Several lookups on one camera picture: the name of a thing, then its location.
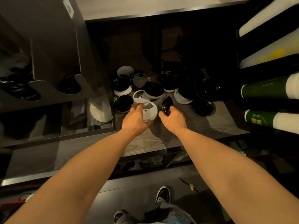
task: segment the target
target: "hand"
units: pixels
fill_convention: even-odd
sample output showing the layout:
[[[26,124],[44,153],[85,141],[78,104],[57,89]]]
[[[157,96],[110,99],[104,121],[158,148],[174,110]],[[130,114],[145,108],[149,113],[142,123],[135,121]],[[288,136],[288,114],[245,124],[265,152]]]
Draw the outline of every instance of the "hand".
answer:
[[[143,103],[139,103],[138,105],[131,105],[130,112],[123,120],[121,129],[127,130],[130,134],[132,134],[133,137],[142,134],[152,124],[152,120],[149,120],[147,122],[143,121],[143,108]]]
[[[170,107],[169,116],[166,116],[164,112],[160,111],[159,117],[163,125],[175,135],[179,130],[187,128],[187,124],[183,113],[174,106]]]

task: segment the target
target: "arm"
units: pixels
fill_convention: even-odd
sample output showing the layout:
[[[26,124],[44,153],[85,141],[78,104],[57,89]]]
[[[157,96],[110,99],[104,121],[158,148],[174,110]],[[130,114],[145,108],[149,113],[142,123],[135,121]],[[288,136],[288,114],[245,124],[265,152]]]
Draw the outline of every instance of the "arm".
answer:
[[[6,224],[83,223],[122,152],[151,125],[152,121],[143,122],[143,107],[143,104],[132,105],[119,132],[72,158]]]
[[[187,129],[183,114],[170,107],[164,126],[184,145],[201,177],[236,224],[298,223],[299,200],[251,159]]]

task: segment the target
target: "forearm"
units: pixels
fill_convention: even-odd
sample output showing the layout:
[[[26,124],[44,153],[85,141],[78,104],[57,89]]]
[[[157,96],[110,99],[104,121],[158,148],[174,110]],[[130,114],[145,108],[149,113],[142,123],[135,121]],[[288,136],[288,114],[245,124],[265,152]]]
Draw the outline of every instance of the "forearm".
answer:
[[[251,159],[188,129],[180,130],[177,136],[235,223],[286,219],[293,223],[299,218],[298,199]]]
[[[73,157],[51,177],[7,223],[81,223],[134,138],[119,131]]]

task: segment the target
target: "left hand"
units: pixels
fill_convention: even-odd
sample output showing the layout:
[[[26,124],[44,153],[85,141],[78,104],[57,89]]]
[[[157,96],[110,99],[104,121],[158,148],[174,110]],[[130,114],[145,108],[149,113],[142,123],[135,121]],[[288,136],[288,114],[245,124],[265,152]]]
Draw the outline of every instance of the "left hand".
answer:
[[[152,120],[147,122],[143,121],[142,110],[144,108],[143,103],[132,104],[130,112],[126,115],[123,120],[122,130],[127,130],[136,137],[142,134],[151,124]]]

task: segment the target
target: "shoe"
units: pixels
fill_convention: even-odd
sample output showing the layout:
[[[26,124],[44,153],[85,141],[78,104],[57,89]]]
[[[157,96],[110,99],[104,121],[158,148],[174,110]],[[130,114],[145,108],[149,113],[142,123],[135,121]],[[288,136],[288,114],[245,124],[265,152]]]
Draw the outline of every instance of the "shoe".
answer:
[[[156,196],[156,202],[162,203],[167,202],[170,203],[170,189],[166,186],[162,186]]]
[[[124,211],[124,210],[120,210],[120,211],[117,211],[114,215],[114,224],[117,222],[117,220],[119,220],[120,217],[122,217],[123,215],[126,215],[127,212]]]

